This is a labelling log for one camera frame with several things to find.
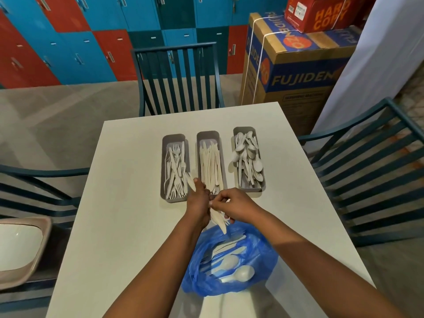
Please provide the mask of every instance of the fujiden box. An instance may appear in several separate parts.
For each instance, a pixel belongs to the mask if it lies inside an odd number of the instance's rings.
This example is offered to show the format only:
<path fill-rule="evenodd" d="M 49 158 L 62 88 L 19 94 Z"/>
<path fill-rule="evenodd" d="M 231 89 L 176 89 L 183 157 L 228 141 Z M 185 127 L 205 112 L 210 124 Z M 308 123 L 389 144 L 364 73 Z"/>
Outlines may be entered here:
<path fill-rule="evenodd" d="M 303 33 L 342 29 L 353 23 L 364 0 L 288 0 L 285 18 Z"/>
<path fill-rule="evenodd" d="M 274 12 L 264 18 L 250 15 L 239 101 L 241 105 L 278 101 L 294 133 L 305 135 L 312 131 L 354 52 L 360 31 L 294 30 Z"/>

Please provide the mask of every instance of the person's left hand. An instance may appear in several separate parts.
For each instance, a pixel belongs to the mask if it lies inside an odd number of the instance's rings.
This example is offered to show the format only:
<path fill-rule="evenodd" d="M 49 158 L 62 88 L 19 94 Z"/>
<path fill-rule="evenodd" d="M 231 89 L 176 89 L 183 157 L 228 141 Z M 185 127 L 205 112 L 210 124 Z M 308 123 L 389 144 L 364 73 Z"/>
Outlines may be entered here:
<path fill-rule="evenodd" d="M 196 192 L 191 191 L 188 195 L 185 215 L 195 225 L 204 229 L 211 219 L 209 211 L 211 192 L 206 189 L 206 185 L 198 178 L 194 179 L 194 184 L 196 186 Z"/>

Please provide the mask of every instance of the hand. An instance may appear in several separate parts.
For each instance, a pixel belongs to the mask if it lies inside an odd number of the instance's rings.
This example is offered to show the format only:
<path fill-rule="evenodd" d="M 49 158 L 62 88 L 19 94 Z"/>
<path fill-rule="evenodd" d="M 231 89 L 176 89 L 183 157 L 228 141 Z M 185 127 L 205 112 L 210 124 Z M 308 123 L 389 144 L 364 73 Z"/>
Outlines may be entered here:
<path fill-rule="evenodd" d="M 201 226 L 204 229 L 210 219 L 209 200 L 211 192 L 206 189 L 206 185 L 198 178 L 194 179 L 196 192 L 190 191 L 187 198 L 187 210 L 185 216 L 193 221 L 195 225 Z"/>
<path fill-rule="evenodd" d="M 232 219 L 252 224 L 256 215 L 262 211 L 253 200 L 237 188 L 220 191 L 209 206 L 216 211 L 222 211 Z"/>

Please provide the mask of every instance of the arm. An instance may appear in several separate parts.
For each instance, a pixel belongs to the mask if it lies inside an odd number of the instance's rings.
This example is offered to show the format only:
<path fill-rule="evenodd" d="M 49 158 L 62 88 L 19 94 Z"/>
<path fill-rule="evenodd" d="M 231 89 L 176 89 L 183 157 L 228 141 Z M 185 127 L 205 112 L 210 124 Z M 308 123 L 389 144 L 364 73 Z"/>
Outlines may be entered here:
<path fill-rule="evenodd" d="M 235 220 L 254 225 L 328 317 L 405 317 L 377 289 L 277 217 L 260 208 L 243 191 L 221 191 L 210 205 Z"/>
<path fill-rule="evenodd" d="M 103 318 L 168 317 L 199 235 L 210 220 L 210 192 L 194 181 L 196 192 L 187 199 L 186 213 Z"/>

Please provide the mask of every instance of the person's right hand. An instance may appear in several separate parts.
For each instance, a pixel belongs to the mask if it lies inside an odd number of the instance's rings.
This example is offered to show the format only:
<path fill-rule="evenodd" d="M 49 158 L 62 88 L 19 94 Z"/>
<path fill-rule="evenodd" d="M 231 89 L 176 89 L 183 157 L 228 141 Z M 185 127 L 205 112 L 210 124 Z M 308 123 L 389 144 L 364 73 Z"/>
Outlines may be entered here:
<path fill-rule="evenodd" d="M 238 188 L 220 191 L 209 206 L 215 211 L 222 211 L 232 219 L 250 223 L 255 219 L 257 213 L 262 211 L 253 200 Z"/>

